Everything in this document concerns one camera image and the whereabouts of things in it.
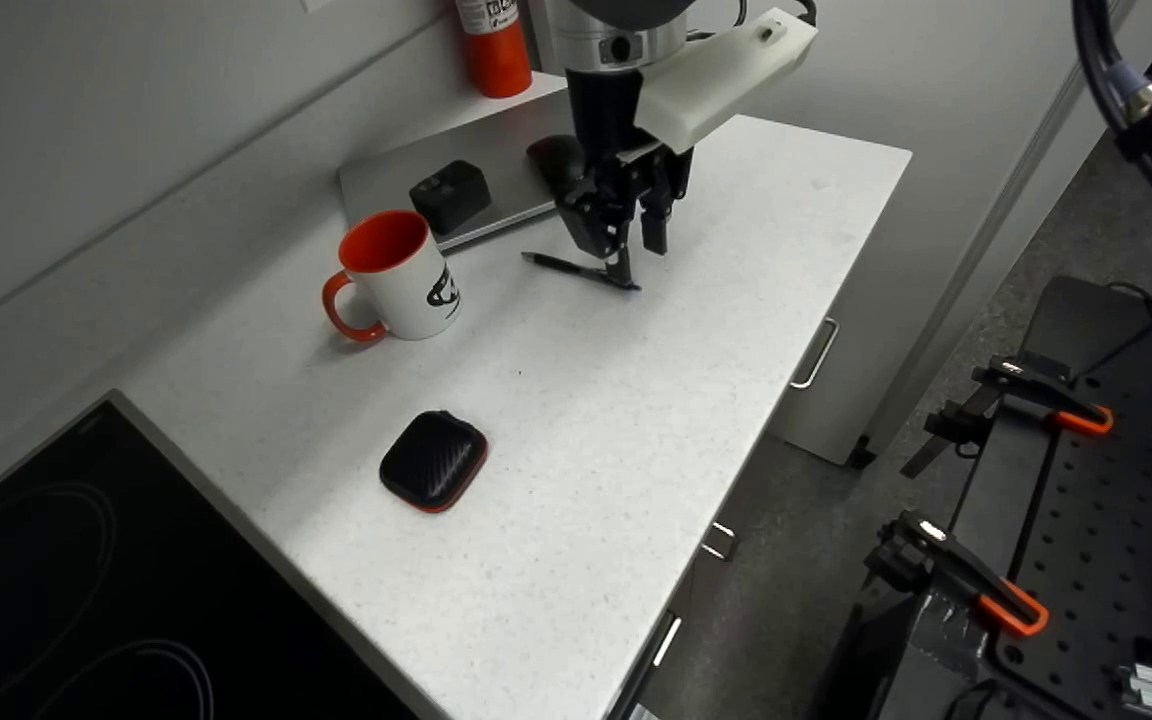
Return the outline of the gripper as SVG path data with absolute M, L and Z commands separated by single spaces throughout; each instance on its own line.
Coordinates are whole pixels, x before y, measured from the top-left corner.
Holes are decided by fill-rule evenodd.
M 559 218 L 581 251 L 602 260 L 596 272 L 602 282 L 637 290 L 627 249 L 635 202 L 643 210 L 644 249 L 666 255 L 673 205 L 689 191 L 694 151 L 673 151 L 636 127 L 639 69 L 567 70 L 566 81 L 582 169 L 556 172 Z

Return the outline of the black marker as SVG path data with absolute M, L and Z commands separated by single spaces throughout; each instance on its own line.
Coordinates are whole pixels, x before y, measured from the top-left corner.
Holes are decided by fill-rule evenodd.
M 586 281 L 617 288 L 617 290 L 641 291 L 641 286 L 632 282 L 631 275 L 626 275 L 626 273 L 620 272 L 620 270 L 613 270 L 611 266 L 605 266 L 605 268 L 582 266 L 540 252 L 521 252 L 521 258 L 535 266 L 540 266 L 540 268 L 553 270 L 553 272 L 566 275 L 576 275 L 586 279 Z

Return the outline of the black computer mouse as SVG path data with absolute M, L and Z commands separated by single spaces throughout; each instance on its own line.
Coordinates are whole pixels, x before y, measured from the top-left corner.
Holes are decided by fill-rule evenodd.
M 526 146 L 526 159 L 550 194 L 571 195 L 584 181 L 586 162 L 579 141 L 573 135 L 550 135 Z

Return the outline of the black power adapter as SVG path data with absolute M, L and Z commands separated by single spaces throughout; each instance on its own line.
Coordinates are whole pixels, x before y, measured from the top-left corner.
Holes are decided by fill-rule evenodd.
M 453 160 L 431 176 L 420 179 L 408 196 L 412 209 L 435 234 L 457 232 L 492 205 L 485 174 L 467 160 Z

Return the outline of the red fire extinguisher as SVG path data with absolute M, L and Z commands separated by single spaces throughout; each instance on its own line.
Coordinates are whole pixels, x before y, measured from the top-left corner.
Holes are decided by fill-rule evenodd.
M 526 91 L 532 70 L 517 0 L 453 0 L 453 3 L 473 86 L 488 99 Z

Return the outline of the white and orange mug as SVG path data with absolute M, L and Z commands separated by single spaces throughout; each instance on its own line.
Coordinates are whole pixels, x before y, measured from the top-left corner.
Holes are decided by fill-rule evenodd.
M 353 225 L 339 243 L 338 260 L 340 270 L 326 279 L 321 302 L 326 318 L 347 340 L 429 340 L 460 314 L 462 293 L 433 229 L 416 211 L 380 211 Z M 376 323 L 355 327 L 342 319 L 338 293 L 348 285 L 364 293 Z

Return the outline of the silver laptop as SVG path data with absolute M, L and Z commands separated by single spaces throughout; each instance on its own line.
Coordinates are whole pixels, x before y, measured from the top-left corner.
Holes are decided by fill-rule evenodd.
M 526 156 L 532 142 L 550 135 L 573 135 L 570 100 L 562 88 L 381 154 L 348 161 L 338 170 L 347 222 L 361 223 L 379 211 L 412 209 L 411 188 L 457 160 L 483 172 L 492 200 L 453 232 L 435 232 L 444 252 L 553 213 L 547 184 Z

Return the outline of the white cabinet door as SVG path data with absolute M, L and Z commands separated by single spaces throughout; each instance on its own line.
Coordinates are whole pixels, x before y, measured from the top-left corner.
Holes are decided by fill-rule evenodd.
M 920 165 L 920 156 L 911 156 L 844 285 L 823 314 L 832 316 L 840 331 L 813 386 L 787 387 L 768 425 L 774 438 L 833 465 L 849 465 L 908 351 L 910 342 L 899 327 L 908 295 L 897 278 L 899 232 Z

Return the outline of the black case with red trim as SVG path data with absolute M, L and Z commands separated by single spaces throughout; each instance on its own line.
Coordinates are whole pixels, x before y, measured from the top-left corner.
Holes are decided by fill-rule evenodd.
M 468 420 L 431 410 L 416 416 L 384 455 L 384 488 L 419 511 L 445 511 L 470 487 L 488 457 L 488 441 Z

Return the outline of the black and orange clamp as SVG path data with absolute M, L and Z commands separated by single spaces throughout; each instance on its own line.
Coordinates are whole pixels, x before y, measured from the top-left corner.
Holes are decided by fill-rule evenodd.
M 1015 637 L 1033 637 L 1049 621 L 1043 602 L 984 564 L 923 511 L 905 509 L 882 524 L 864 564 L 902 593 L 929 591 L 937 583 L 952 585 L 988 623 Z
M 941 410 L 925 418 L 923 429 L 929 441 L 901 467 L 905 478 L 919 477 L 950 448 L 961 458 L 979 457 L 1006 397 L 1037 407 L 1041 410 L 1039 418 L 1051 429 L 1089 437 L 1106 435 L 1114 429 L 1111 409 L 1079 397 L 1070 367 L 1051 357 L 1029 353 L 995 355 L 987 365 L 973 367 L 972 381 L 975 391 L 965 401 L 947 401 Z

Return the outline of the black cooktop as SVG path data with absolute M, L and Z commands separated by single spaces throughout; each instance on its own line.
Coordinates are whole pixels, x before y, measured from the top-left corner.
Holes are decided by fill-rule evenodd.
M 0 720 L 417 720 L 113 401 L 0 477 Z

